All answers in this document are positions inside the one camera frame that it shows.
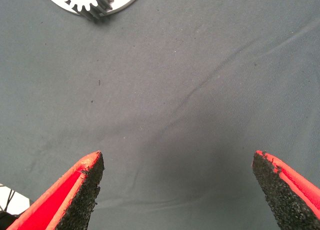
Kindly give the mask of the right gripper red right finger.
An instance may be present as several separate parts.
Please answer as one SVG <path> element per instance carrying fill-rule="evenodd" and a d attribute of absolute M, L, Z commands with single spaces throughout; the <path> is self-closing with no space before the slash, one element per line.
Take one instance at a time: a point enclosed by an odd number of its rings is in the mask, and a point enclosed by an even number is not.
<path fill-rule="evenodd" d="M 320 228 L 320 189 L 278 157 L 257 150 L 252 171 L 282 230 Z"/>

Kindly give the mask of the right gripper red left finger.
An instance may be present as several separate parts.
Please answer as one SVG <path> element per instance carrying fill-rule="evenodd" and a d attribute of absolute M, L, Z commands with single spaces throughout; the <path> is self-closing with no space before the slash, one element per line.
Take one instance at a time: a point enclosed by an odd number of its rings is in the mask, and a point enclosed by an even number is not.
<path fill-rule="evenodd" d="M 31 206 L 14 217 L 8 230 L 86 230 L 100 192 L 103 154 L 82 157 Z"/>

